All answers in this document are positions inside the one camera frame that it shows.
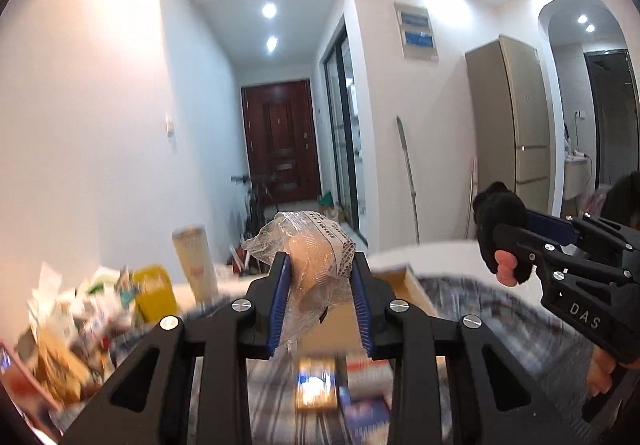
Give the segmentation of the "person's right hand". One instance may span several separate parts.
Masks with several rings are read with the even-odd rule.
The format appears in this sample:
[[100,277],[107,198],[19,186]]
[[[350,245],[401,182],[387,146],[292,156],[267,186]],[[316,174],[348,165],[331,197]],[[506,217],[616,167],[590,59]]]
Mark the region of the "person's right hand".
[[606,394],[610,391],[613,385],[612,374],[616,366],[616,360],[600,347],[593,350],[586,380],[592,395]]

